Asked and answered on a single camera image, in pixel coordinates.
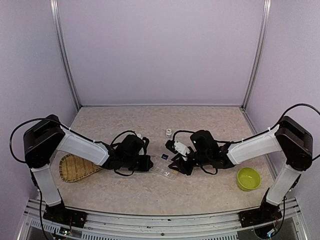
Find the clear plastic pill organizer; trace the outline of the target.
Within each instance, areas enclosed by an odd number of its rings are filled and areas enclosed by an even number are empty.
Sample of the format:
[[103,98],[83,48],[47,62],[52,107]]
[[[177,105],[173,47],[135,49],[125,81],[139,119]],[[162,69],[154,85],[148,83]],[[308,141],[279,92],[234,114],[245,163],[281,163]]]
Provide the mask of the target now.
[[178,171],[169,168],[171,162],[167,154],[163,153],[160,155],[152,155],[151,160],[153,162],[153,167],[151,168],[151,170],[157,173],[158,175],[163,176],[172,181],[175,180],[179,175]]

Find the white pill bottle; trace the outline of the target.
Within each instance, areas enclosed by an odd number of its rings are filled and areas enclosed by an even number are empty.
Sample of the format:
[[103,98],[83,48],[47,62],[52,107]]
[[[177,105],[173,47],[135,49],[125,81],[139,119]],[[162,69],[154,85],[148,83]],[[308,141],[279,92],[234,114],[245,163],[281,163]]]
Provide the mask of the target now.
[[165,131],[165,135],[167,138],[171,138],[173,135],[172,129],[171,128],[167,128]]

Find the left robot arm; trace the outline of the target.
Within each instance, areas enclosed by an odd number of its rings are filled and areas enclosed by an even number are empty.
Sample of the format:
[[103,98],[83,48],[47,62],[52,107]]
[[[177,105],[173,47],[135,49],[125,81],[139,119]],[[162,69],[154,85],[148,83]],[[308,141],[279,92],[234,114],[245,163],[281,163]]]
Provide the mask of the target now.
[[133,130],[122,132],[124,139],[121,142],[113,140],[107,144],[66,127],[54,114],[36,118],[34,122],[36,124],[23,135],[24,160],[46,205],[51,207],[50,214],[61,223],[70,218],[70,211],[62,205],[63,200],[51,172],[51,158],[56,152],[80,157],[116,174],[121,168],[133,174],[148,172],[154,166],[147,154],[149,139]]

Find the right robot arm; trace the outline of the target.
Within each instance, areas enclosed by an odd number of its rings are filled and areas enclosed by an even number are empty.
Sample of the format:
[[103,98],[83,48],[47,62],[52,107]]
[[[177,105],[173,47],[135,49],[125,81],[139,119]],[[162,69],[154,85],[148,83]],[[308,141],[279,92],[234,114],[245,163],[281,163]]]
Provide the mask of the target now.
[[191,175],[195,167],[212,166],[213,169],[229,169],[247,160],[274,152],[283,152],[286,160],[273,185],[267,190],[264,204],[257,208],[256,218],[266,222],[275,212],[285,195],[298,182],[302,172],[313,162],[313,137],[289,116],[255,136],[238,142],[215,140],[208,130],[192,132],[193,147],[169,139],[165,147],[174,153],[170,169]]

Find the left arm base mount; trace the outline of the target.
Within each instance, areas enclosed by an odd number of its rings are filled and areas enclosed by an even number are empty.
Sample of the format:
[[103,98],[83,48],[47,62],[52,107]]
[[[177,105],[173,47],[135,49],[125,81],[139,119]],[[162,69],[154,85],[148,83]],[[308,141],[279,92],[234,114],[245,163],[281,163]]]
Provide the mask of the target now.
[[43,218],[69,227],[83,228],[87,219],[87,213],[69,209],[62,205],[46,206]]

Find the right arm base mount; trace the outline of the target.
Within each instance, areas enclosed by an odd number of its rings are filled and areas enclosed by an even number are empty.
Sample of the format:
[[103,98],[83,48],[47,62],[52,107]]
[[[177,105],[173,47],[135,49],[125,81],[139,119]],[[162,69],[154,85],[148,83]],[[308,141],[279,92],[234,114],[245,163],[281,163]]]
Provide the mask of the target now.
[[268,211],[260,208],[241,211],[238,216],[242,228],[272,222],[283,217],[280,210]]

